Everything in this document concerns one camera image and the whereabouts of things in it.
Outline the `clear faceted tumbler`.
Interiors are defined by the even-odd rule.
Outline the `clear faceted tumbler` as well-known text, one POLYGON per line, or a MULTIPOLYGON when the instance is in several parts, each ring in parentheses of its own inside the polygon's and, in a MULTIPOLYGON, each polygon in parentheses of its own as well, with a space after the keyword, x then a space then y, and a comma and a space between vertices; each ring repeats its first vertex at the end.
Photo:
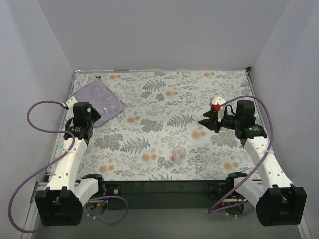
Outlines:
POLYGON ((119 96, 116 93, 112 93, 109 97, 108 97, 108 109, 111 113, 115 113, 119 107, 119 96))

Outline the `clear ribbed tumbler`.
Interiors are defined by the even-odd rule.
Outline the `clear ribbed tumbler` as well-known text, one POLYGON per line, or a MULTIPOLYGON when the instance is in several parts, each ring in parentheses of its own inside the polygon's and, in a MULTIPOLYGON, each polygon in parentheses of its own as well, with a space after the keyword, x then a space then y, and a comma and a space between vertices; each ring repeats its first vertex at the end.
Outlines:
POLYGON ((95 96, 102 97, 106 93, 106 86, 101 79, 92 82, 92 91, 95 96))

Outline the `labelled champagne flute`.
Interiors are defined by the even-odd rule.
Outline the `labelled champagne flute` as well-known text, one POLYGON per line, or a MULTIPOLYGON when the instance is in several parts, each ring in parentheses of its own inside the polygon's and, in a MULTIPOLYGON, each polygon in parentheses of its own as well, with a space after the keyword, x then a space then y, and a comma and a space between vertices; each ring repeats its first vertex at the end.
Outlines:
POLYGON ((96 84, 101 87, 104 86, 104 78, 105 78, 104 72, 100 69, 97 69, 93 71, 93 75, 94 75, 94 80, 96 84))

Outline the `small shot glass front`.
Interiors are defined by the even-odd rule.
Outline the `small shot glass front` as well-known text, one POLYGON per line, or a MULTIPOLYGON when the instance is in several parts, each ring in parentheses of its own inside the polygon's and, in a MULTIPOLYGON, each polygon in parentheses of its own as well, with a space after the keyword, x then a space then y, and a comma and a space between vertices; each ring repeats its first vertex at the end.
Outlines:
POLYGON ((172 157, 174 162, 181 162, 185 159, 186 151, 183 147, 177 146, 172 150, 172 157))

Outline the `small shot glass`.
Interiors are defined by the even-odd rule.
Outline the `small shot glass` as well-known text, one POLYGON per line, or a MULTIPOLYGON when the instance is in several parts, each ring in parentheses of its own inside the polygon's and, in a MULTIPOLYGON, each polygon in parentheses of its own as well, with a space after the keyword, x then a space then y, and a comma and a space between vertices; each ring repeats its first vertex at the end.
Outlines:
POLYGON ((107 117, 110 113, 110 111, 106 107, 100 107, 98 109, 98 112, 101 115, 101 117, 107 117))
POLYGON ((172 157, 174 162, 181 162, 185 159, 186 151, 183 147, 177 146, 172 150, 172 157))

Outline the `tall plain flute glass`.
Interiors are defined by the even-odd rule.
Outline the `tall plain flute glass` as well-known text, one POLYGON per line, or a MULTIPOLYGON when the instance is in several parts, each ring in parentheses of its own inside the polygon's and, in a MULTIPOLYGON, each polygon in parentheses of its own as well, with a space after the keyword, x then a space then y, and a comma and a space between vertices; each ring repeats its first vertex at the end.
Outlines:
POLYGON ((72 85, 76 88, 82 88, 85 85, 85 80, 83 79, 80 72, 75 71, 71 78, 72 85))

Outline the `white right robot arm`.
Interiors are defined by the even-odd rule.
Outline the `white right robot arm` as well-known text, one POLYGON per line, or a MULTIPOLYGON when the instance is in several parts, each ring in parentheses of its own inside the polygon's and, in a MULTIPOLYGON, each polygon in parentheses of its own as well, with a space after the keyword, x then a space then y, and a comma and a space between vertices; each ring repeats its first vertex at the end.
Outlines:
POLYGON ((242 204, 249 202, 253 205, 263 226, 298 225, 302 221, 307 194, 303 187, 293 184, 279 165, 271 150, 273 133, 266 133, 256 124, 253 99, 254 96, 235 97, 237 106, 229 114, 229 102, 214 97, 211 109, 199 122, 215 133, 222 128, 233 130, 255 164, 249 174, 238 172, 227 177, 230 183, 227 193, 208 212, 223 210, 222 202, 237 193, 244 198, 242 204))

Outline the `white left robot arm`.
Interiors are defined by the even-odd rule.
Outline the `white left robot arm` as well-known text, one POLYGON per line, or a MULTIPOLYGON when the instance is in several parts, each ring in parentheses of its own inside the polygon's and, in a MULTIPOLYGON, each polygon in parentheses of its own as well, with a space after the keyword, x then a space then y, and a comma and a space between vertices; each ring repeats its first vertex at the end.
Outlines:
POLYGON ((105 186, 100 174, 85 175, 76 182, 78 168, 93 135, 94 123, 100 114, 89 102, 68 103, 73 117, 63 134, 64 152, 44 190, 35 195, 35 202, 44 226, 76 226, 82 219, 85 204, 103 196, 105 186))

